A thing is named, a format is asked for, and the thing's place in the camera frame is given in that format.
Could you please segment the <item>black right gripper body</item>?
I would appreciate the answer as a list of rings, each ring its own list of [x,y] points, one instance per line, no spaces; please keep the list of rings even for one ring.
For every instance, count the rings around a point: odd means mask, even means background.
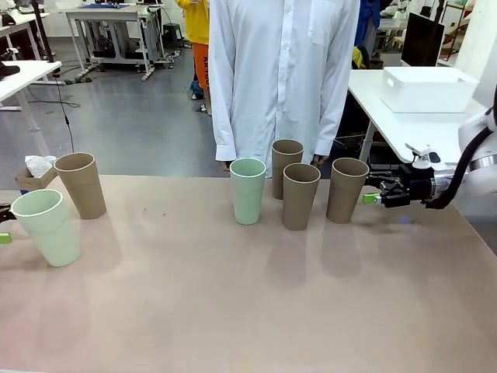
[[[392,207],[408,206],[412,201],[429,200],[433,194],[434,171],[417,169],[413,165],[400,165],[394,177],[401,184],[399,195],[393,200]]]

